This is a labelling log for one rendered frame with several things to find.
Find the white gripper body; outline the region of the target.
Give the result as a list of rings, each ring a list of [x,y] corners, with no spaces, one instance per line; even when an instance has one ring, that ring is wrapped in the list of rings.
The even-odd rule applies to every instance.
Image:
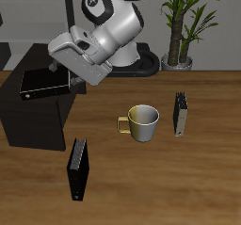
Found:
[[[98,65],[84,58],[68,32],[52,40],[48,44],[48,52],[54,60],[92,86],[98,85],[112,71],[112,67],[105,63]]]

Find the black book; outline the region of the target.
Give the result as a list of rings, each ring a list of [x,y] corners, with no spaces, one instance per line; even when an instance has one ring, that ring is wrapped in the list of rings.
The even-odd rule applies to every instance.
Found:
[[[67,165],[67,174],[72,199],[82,201],[88,180],[88,146],[85,139],[76,139]]]
[[[64,66],[59,67],[55,72],[48,68],[25,71],[20,86],[20,96],[23,101],[70,92],[70,72]]]
[[[177,137],[182,137],[184,135],[187,111],[188,106],[185,92],[177,92],[172,117],[174,133]]]

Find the dark wooden cabinet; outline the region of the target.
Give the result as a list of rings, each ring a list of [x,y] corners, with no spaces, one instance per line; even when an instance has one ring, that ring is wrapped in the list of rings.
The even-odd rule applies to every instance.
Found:
[[[0,121],[13,147],[65,151],[63,127],[77,94],[86,84],[71,87],[69,94],[23,101],[20,85],[24,71],[48,68],[53,59],[46,44],[33,44],[0,87]]]

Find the yellow and white mug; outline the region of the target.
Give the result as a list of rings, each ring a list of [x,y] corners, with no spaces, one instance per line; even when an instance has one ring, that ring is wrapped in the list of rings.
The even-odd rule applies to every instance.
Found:
[[[121,122],[127,121],[128,129],[121,129]],[[152,106],[139,104],[128,110],[126,117],[118,117],[117,130],[121,134],[131,135],[138,142],[147,142],[153,138],[159,112]]]

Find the green pot plant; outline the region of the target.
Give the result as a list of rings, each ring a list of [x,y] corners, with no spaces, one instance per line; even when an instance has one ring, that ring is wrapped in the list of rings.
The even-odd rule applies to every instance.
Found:
[[[192,58],[187,55],[190,43],[194,40],[200,41],[199,34],[205,29],[217,26],[217,23],[212,23],[215,10],[201,20],[206,4],[193,9],[199,1],[168,0],[162,5],[162,8],[167,7],[170,11],[170,14],[166,13],[166,17],[171,31],[169,52],[161,58],[162,71],[190,71],[193,65]]]

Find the dark vertical post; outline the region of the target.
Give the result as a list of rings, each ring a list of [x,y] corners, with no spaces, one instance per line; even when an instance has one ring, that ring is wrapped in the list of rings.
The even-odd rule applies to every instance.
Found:
[[[72,0],[65,0],[68,28],[75,25],[74,10]]]

